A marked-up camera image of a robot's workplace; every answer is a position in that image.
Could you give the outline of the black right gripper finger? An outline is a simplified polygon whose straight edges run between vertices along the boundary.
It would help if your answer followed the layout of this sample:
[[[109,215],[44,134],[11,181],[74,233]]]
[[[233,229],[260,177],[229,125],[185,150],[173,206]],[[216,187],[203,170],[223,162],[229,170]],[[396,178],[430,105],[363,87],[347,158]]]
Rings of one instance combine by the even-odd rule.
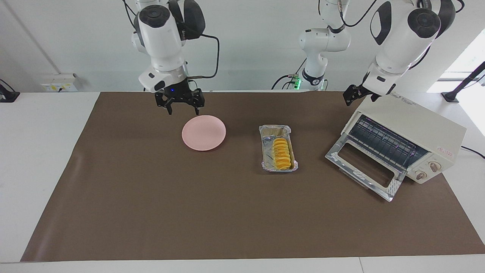
[[[194,107],[195,114],[198,116],[200,114],[201,108],[205,106],[205,98],[201,88],[197,88],[191,93],[191,104]]]
[[[173,103],[174,98],[167,96],[165,93],[156,92],[155,94],[156,105],[158,107],[165,108],[169,115],[172,115],[172,107],[171,104]]]

